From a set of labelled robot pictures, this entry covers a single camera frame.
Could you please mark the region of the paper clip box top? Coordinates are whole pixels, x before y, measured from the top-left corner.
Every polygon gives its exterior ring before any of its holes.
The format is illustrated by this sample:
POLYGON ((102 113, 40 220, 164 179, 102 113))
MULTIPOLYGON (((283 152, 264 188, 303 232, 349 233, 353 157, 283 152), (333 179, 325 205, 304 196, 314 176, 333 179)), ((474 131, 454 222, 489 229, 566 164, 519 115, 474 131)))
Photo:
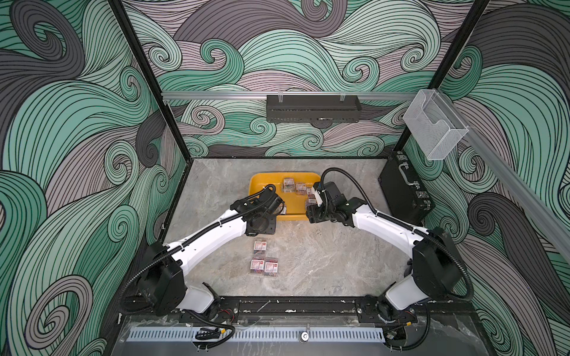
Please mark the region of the paper clip box top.
POLYGON ((296 190, 296 185, 294 179, 291 177, 284 178, 282 184, 282 191, 284 193, 293 193, 295 192, 295 190, 296 190))

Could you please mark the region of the yellow plastic storage tray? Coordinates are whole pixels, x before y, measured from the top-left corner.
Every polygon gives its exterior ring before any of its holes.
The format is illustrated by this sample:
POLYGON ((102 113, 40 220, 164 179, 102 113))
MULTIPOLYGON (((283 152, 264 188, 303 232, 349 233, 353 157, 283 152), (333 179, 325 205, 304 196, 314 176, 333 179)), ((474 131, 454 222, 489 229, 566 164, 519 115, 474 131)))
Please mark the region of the yellow plastic storage tray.
POLYGON ((295 183, 304 182, 307 186, 312 186, 314 183, 321 180, 321 176, 313 172, 269 172, 255 174, 249 182, 249 193, 253 194, 260 191, 266 185, 273 184, 276 187, 276 192, 284 201, 286 206, 286 214, 277 216, 277 221, 308 221, 306 216, 307 195, 298 195, 293 193, 284 193, 282 191, 283 179, 291 177, 295 183))

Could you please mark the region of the paper clip box removed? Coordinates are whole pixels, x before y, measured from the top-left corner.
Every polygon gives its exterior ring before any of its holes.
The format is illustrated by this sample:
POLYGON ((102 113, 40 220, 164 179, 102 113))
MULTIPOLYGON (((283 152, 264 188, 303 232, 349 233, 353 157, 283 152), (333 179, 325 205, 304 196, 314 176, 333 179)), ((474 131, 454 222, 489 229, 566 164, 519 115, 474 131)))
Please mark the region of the paper clip box removed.
POLYGON ((278 258, 266 258, 264 262, 264 275, 266 277, 277 277, 279 269, 278 258))
POLYGON ((250 274, 264 275, 265 273, 265 258, 254 257, 250 262, 250 274))

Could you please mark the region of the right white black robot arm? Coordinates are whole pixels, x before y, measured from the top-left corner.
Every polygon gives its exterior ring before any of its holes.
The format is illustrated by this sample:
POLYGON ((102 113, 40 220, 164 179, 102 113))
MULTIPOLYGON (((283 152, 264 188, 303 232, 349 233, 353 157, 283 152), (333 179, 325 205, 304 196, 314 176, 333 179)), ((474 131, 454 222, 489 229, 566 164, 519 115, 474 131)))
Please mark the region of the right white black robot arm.
POLYGON ((467 265, 443 229, 430 230, 380 212, 359 182, 337 167, 326 169, 314 188, 317 203, 307 208, 311 223, 340 223, 366 231, 411 259, 411 273, 377 298, 376 309, 382 321, 394 323, 418 303, 472 301, 474 284, 467 265), (362 198, 347 199, 334 182, 327 180, 327 175, 333 172, 349 179, 362 198))

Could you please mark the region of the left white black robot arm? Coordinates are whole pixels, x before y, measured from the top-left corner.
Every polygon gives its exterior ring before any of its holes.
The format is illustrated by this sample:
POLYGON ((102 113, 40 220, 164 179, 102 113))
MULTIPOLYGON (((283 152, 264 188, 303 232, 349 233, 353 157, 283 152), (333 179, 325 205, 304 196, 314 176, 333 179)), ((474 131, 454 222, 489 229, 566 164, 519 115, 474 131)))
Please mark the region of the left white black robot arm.
POLYGON ((256 235, 254 223, 274 213, 283 203, 273 184, 235 201, 218 219, 201 230, 169 244, 149 246, 142 268, 120 289, 119 311, 146 311, 164 316, 179 309, 207 313, 215 304, 208 286, 190 286, 186 276, 199 262, 229 241, 245 234, 256 235))

